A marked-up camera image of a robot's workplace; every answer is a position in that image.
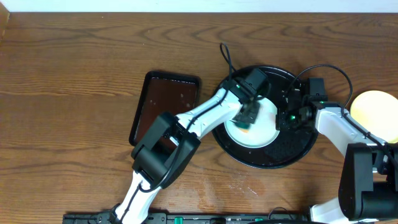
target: yellow round object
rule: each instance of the yellow round object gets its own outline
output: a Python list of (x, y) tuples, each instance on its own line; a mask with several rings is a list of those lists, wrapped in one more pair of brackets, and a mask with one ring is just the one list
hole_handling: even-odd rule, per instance
[(398, 142), (398, 100), (383, 91), (360, 94), (351, 105), (351, 116), (373, 135)]

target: white wall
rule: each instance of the white wall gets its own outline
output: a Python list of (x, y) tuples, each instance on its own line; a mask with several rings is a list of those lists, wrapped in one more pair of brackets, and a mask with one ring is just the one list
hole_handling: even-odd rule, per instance
[(10, 12), (398, 12), (398, 0), (0, 0)]

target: wood grain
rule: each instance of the wood grain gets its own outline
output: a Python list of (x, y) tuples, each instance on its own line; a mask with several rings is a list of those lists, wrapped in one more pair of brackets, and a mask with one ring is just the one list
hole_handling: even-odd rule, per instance
[[(228, 67), (271, 64), (298, 73), (332, 63), (354, 95), (398, 97), (396, 14), (13, 13), (0, 47), (0, 223), (60, 223), (66, 212), (121, 202), (131, 183), (128, 136), (149, 70), (201, 77), (207, 100)], [(332, 100), (344, 77), (323, 77)], [(299, 162), (260, 170), (207, 135), (152, 208), (184, 213), (305, 210), (337, 196), (343, 156), (320, 136)]]
[(6, 25), (8, 22), (9, 15), (10, 15), (10, 13), (8, 12), (8, 10), (0, 2), (0, 43), (1, 43), (2, 37), (5, 34)]

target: wooden tabletop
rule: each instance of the wooden tabletop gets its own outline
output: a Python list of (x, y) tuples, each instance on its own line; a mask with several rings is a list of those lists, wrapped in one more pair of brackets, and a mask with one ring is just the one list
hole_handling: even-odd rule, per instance
[[(344, 69), (354, 96), (398, 97), (398, 15), (12, 13), (0, 44), (0, 223), (61, 223), (67, 212), (122, 202), (132, 178), (129, 145), (145, 74), (197, 75), (206, 101), (228, 66), (277, 65), (298, 74), (317, 63)], [(348, 94), (328, 68), (331, 100)], [(242, 165), (211, 134), (152, 208), (172, 213), (291, 211), (337, 197), (343, 156), (323, 136), (297, 163)]]

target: black round tray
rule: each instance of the black round tray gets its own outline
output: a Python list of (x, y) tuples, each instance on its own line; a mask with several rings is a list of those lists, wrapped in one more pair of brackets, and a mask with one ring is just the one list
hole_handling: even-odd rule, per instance
[[(283, 68), (270, 65), (245, 67), (234, 72), (232, 76), (245, 77), (254, 68), (259, 68), (269, 78), (272, 87), (267, 98), (277, 108), (285, 107), (287, 102), (282, 97), (282, 90), (288, 87), (295, 76)], [(215, 90), (215, 93), (221, 87), (222, 82)], [(295, 86), (300, 86), (300, 80), (296, 81)], [(213, 135), (218, 144), (232, 158), (248, 166), (261, 169), (276, 169), (293, 164), (306, 155), (318, 137), (316, 131), (281, 131), (277, 138), (269, 145), (252, 149), (234, 142), (226, 132), (224, 124), (217, 126), (213, 130)]]

